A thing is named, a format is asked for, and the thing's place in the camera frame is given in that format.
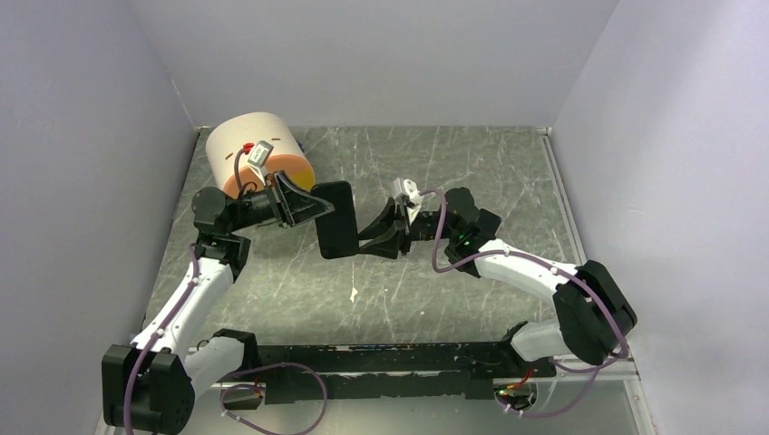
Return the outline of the black phone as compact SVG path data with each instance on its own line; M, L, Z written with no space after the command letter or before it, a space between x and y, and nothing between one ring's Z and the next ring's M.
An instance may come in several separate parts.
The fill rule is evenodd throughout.
M355 256L359 250L353 190L339 180L315 185L310 193L334 206L334 210L315 219L320 254L324 259Z

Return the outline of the white cylindrical drawer box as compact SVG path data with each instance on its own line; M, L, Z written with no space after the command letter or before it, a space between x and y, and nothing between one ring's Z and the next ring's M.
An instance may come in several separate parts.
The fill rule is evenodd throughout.
M247 165L244 146L265 140L274 146L268 161L269 174L283 170L302 189L316 184L315 172L297 145L289 127L275 114L251 112L217 126L208 136L205 151L216 186L231 198L236 198L247 182L251 189L262 190L259 179Z

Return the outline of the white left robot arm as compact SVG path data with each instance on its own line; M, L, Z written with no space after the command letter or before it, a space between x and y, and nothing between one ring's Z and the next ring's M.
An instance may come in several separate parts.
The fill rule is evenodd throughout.
M180 285L148 325L128 344L114 344L102 358L102 406L106 424L127 433L178 434L195 401L213 383L231 375L251 379L261 359L253 333L224 329L192 353L198 330L244 269L247 227L278 223L295 227L328 215L334 205L297 186L284 171L260 191L236 198L216 187L191 201L198 236Z

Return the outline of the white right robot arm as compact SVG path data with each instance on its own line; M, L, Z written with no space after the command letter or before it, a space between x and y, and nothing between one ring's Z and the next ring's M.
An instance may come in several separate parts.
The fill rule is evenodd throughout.
M595 260L575 265L533 255L499 238L500 226L501 217L478 208L467 188L399 190L357 237L360 253L392 259L414 242L431 242L434 272L501 282L551 304L553 319L523 322L504 337L498 360L511 376L568 354L593 370L627 358L638 317L608 269Z

